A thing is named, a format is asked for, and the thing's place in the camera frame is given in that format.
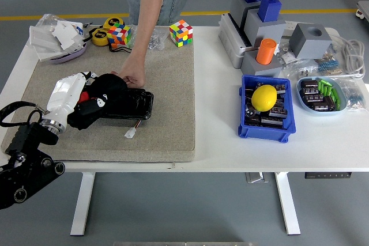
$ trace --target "beige felt mat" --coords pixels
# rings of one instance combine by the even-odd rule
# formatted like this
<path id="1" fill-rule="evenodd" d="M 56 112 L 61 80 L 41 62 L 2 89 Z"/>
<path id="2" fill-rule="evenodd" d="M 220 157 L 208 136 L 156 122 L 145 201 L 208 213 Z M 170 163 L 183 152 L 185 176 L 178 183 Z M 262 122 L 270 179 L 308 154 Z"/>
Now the beige felt mat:
<path id="1" fill-rule="evenodd" d="M 92 43 L 80 57 L 53 65 L 39 62 L 22 100 L 46 108 L 59 79 L 81 71 L 96 74 L 118 71 L 129 54 L 112 53 Z M 99 119 L 86 130 L 67 126 L 55 146 L 39 149 L 54 160 L 108 162 L 189 162 L 194 158 L 195 109 L 193 45 L 177 47 L 168 37 L 165 49 L 149 50 L 146 56 L 147 91 L 154 94 L 152 116 L 144 120 L 133 139 L 124 137 L 135 120 Z M 18 110 L 13 121 L 26 121 L 28 113 Z M 17 128 L 9 128 L 6 149 Z"/>

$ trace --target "jeans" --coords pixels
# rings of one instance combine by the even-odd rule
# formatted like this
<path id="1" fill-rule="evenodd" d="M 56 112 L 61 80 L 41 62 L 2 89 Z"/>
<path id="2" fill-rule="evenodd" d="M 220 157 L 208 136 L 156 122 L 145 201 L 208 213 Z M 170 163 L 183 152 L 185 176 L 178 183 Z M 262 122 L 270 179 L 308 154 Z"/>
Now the jeans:
<path id="1" fill-rule="evenodd" d="M 138 16 L 140 15 L 141 0 L 127 0 L 129 6 L 128 24 L 138 25 Z M 169 26 L 179 21 L 187 0 L 163 0 L 160 9 L 157 26 Z"/>

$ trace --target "blue plastic bin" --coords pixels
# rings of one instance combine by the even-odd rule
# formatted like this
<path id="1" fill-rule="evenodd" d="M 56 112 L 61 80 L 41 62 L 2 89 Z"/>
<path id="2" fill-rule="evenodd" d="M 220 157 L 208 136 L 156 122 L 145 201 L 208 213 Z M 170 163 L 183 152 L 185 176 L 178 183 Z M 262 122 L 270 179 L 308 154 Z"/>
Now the blue plastic bin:
<path id="1" fill-rule="evenodd" d="M 245 88 L 256 87 L 257 83 L 263 83 L 264 85 L 285 85 L 286 93 L 284 97 L 284 108 L 287 110 L 287 118 L 283 120 L 283 126 L 285 130 L 272 127 L 245 125 Z M 288 79 L 244 75 L 242 76 L 242 87 L 240 88 L 240 96 L 241 124 L 238 127 L 238 135 L 241 138 L 262 138 L 287 143 L 289 135 L 296 132 L 295 118 L 293 117 L 291 83 Z"/>

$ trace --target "hand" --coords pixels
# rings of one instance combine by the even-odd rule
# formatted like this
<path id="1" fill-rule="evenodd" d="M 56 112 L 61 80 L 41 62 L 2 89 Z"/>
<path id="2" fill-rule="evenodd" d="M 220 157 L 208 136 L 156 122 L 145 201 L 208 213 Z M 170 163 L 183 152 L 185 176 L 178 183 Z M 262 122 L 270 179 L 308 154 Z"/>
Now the hand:
<path id="1" fill-rule="evenodd" d="M 120 76 L 129 88 L 140 88 L 145 85 L 145 61 L 137 59 L 132 54 L 126 59 L 120 72 L 111 73 Z"/>

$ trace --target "orange cylinder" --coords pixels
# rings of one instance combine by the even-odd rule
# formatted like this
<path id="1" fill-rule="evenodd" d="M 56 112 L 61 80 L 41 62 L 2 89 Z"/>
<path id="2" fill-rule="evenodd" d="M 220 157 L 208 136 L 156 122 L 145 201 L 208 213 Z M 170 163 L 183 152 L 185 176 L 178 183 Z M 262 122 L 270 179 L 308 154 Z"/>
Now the orange cylinder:
<path id="1" fill-rule="evenodd" d="M 273 39 L 263 39 L 260 44 L 256 61 L 261 65 L 268 65 L 272 61 L 277 43 Z"/>

